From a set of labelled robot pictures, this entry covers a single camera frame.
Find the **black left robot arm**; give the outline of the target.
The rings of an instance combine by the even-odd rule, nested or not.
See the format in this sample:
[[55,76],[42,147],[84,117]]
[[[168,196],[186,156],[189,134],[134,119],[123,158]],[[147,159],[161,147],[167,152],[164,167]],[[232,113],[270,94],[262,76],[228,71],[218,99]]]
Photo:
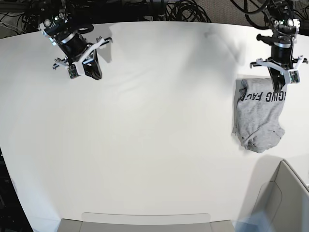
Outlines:
[[[299,33],[300,20],[294,18],[293,11],[285,0],[262,0],[261,6],[255,11],[248,11],[248,2],[244,1],[244,13],[248,23],[256,29],[271,29],[273,35],[256,39],[271,46],[271,55],[267,59],[259,58],[250,63],[250,67],[264,66],[268,68],[274,92],[282,91],[288,84],[300,82],[299,67],[309,61],[303,56],[293,58],[294,44]],[[258,26],[250,19],[250,15],[264,14],[265,26]]]

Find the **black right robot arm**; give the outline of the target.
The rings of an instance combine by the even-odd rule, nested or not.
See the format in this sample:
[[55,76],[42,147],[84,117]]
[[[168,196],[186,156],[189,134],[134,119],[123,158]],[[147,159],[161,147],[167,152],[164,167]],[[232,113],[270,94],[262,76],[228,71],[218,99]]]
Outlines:
[[95,43],[90,43],[83,35],[92,32],[94,26],[75,22],[66,0],[43,2],[38,30],[65,54],[63,59],[55,59],[54,70],[64,67],[71,79],[81,75],[95,80],[102,78],[97,50],[112,42],[112,38],[98,37]]

